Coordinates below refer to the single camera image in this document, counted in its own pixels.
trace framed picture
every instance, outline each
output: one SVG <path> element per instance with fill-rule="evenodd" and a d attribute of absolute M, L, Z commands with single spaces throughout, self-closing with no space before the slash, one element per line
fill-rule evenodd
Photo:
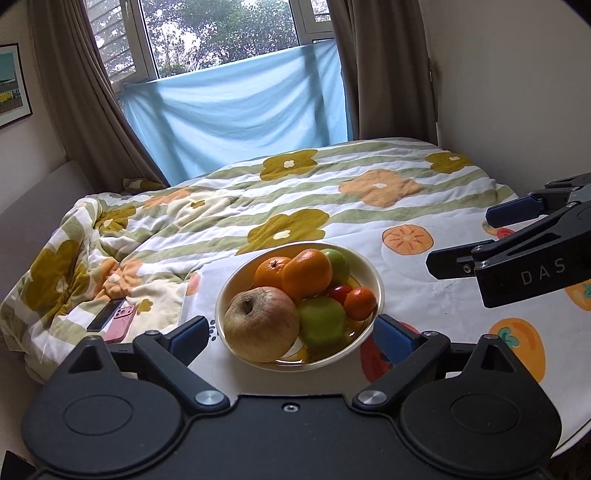
<path fill-rule="evenodd" d="M 0 45 L 0 128 L 32 114 L 18 43 Z"/>

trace cherry tomato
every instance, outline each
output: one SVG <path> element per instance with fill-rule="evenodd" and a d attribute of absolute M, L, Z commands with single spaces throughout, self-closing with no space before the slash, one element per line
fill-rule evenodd
<path fill-rule="evenodd" d="M 371 315 L 377 305 L 373 292 L 365 287 L 354 288 L 347 294 L 343 307 L 347 317 L 362 322 Z"/>
<path fill-rule="evenodd" d="M 339 285 L 337 287 L 332 287 L 328 289 L 326 296 L 330 299 L 338 301 L 341 305 L 345 304 L 345 299 L 347 298 L 347 294 L 353 290 L 351 285 Z"/>

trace smartphone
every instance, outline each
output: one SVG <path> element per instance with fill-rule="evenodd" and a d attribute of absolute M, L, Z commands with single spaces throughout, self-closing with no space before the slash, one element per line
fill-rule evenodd
<path fill-rule="evenodd" d="M 134 319 L 136 311 L 135 305 L 120 306 L 113 315 L 111 324 L 107 329 L 103 340 L 105 343 L 117 343 L 125 338 L 129 326 Z"/>
<path fill-rule="evenodd" d="M 125 299 L 111 300 L 104 308 L 99 312 L 95 319 L 86 327 L 87 332 L 100 332 L 105 325 L 109 323 L 109 320 L 113 317 L 113 314 L 119 309 Z"/>

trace light blue cloth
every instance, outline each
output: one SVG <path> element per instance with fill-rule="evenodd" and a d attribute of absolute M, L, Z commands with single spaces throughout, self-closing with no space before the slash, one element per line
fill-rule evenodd
<path fill-rule="evenodd" d="M 172 185 L 236 161 L 348 140 L 334 40 L 127 84 L 122 101 Z"/>

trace apple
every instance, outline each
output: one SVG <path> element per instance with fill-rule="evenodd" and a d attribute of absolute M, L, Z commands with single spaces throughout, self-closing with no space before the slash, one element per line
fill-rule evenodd
<path fill-rule="evenodd" d="M 224 317 L 226 342 L 250 362 L 273 362 L 292 347 L 300 331 L 296 305 L 275 287 L 258 287 L 236 295 Z"/>
<path fill-rule="evenodd" d="M 350 275 L 349 262 L 345 256 L 334 248 L 325 248 L 322 253 L 329 259 L 330 266 L 333 268 L 333 278 L 331 285 L 341 285 L 347 283 Z"/>
<path fill-rule="evenodd" d="M 345 309 L 336 300 L 313 297 L 301 302 L 297 311 L 300 317 L 300 338 L 310 349 L 332 345 L 345 333 Z"/>
<path fill-rule="evenodd" d="M 341 305 L 344 305 L 347 294 L 351 290 L 353 290 L 353 287 L 349 284 L 338 285 L 336 287 L 329 288 L 326 292 L 326 296 L 330 299 L 338 301 Z"/>

